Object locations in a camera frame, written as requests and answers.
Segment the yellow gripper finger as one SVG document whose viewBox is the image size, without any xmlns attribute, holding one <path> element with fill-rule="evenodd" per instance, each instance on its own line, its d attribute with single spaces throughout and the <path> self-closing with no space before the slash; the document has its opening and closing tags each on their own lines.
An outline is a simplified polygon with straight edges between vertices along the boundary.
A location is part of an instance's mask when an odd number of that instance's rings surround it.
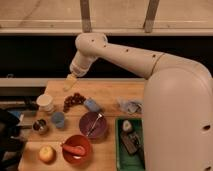
<svg viewBox="0 0 213 171">
<path fill-rule="evenodd" d="M 74 74 L 69 74 L 65 80 L 63 87 L 64 91 L 68 91 L 77 81 L 77 77 Z"/>
</svg>

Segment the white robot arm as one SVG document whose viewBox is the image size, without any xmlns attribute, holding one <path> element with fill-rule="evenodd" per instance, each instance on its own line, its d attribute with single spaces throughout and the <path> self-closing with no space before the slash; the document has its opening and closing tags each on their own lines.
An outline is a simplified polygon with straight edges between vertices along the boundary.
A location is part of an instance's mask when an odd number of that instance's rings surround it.
<svg viewBox="0 0 213 171">
<path fill-rule="evenodd" d="M 213 171 L 213 77 L 199 62 L 111 44 L 81 33 L 70 71 L 84 76 L 97 58 L 146 80 L 143 144 L 146 171 Z"/>
</svg>

